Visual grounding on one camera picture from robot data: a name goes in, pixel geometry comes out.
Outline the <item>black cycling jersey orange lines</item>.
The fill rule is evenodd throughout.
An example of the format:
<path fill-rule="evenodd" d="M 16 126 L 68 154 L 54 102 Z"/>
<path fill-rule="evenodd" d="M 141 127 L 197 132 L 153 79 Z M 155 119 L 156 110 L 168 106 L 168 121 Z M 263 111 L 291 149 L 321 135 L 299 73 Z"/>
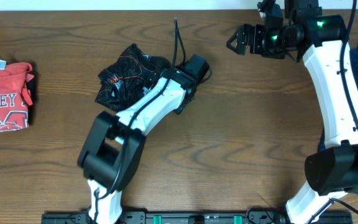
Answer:
<path fill-rule="evenodd" d="M 145 54 L 132 44 L 98 74 L 101 88 L 95 102 L 115 112 L 125 110 L 146 95 L 168 68 L 170 62 L 165 57 Z"/>

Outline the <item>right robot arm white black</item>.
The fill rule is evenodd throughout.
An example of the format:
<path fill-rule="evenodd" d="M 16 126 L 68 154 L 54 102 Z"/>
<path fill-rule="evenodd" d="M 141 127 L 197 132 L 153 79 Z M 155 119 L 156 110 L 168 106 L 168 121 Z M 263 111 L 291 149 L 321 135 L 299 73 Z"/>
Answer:
<path fill-rule="evenodd" d="M 325 15 L 318 1 L 275 1 L 257 5 L 263 24 L 244 24 L 227 41 L 239 55 L 283 59 L 296 52 L 313 81 L 323 117 L 324 150 L 305 161 L 306 180 L 281 212 L 247 211 L 250 223 L 351 223 L 356 212 L 330 212 L 358 189 L 358 89 L 348 44 L 352 24 Z"/>

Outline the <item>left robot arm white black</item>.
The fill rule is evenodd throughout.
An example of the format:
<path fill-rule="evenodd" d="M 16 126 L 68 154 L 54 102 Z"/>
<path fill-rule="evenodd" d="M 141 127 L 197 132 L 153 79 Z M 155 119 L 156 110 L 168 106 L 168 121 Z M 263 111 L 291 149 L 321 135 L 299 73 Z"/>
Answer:
<path fill-rule="evenodd" d="M 148 133 L 171 111 L 183 111 L 204 76 L 194 69 L 165 69 L 137 103 L 95 118 L 77 160 L 91 189 L 89 223 L 118 221 L 122 191 L 137 171 Z"/>

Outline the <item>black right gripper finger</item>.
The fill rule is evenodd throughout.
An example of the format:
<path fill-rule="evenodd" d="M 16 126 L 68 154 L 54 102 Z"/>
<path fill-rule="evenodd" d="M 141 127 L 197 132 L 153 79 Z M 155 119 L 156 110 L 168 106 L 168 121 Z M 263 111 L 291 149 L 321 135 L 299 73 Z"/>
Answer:
<path fill-rule="evenodd" d="M 249 39 L 249 24 L 243 24 L 237 28 L 228 42 L 234 42 L 235 40 L 238 42 L 248 42 Z"/>
<path fill-rule="evenodd" d="M 226 42 L 226 47 L 238 55 L 246 54 L 246 46 L 247 46 L 247 39 L 242 40 L 238 37 L 231 37 Z"/>

